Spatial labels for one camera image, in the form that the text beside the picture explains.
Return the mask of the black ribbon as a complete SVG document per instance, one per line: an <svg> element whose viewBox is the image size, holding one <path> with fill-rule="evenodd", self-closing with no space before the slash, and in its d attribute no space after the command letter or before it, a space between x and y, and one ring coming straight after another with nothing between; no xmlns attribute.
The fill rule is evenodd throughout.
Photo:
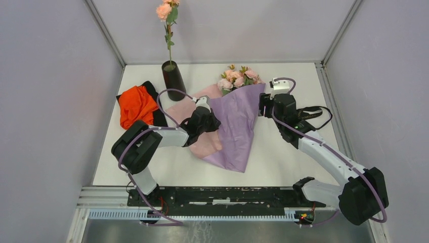
<svg viewBox="0 0 429 243"><path fill-rule="evenodd" d="M309 106L309 107L300 108L297 110L297 117L300 120L314 119L314 118L320 117L323 114L323 111L327 111L329 115L329 119L326 122L324 122L321 126L315 128L316 130L320 130L323 127L325 127L328 123L330 123L333 118L333 114L329 108L325 106Z"/></svg>

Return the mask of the purple paper flower bouquet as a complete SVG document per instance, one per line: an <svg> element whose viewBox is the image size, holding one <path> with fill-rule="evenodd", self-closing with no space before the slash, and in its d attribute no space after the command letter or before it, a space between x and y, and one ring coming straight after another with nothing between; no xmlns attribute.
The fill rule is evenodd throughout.
<svg viewBox="0 0 429 243"><path fill-rule="evenodd" d="M220 97L211 97L210 107L220 121L218 130L208 133L193 149L200 159L222 169L244 173L259 111L259 95L265 83L248 66L233 64L217 83Z"/></svg>

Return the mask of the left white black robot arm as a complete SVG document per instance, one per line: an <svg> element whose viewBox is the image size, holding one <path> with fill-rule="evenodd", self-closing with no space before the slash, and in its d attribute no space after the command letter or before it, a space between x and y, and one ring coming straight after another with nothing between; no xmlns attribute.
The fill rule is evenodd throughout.
<svg viewBox="0 0 429 243"><path fill-rule="evenodd" d="M205 107L197 107L177 128L150 126L138 120L113 144L111 153L117 159L118 167L127 173L140 192L141 202L153 206L159 200L155 190L158 184L148 165L156 150L160 147L189 147L200 135L216 131L220 125L213 110Z"/></svg>

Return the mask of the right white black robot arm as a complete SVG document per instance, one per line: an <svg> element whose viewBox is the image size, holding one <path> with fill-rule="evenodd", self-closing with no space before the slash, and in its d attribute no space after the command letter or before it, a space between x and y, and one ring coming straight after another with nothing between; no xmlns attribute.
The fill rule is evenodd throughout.
<svg viewBox="0 0 429 243"><path fill-rule="evenodd" d="M297 206L323 203L354 225L367 220L386 222L389 199L384 174L376 167L365 168L326 143L314 126L298 117L291 94L261 93L259 116L273 119L284 141L311 157L337 182L327 184L313 177L299 180L292 193Z"/></svg>

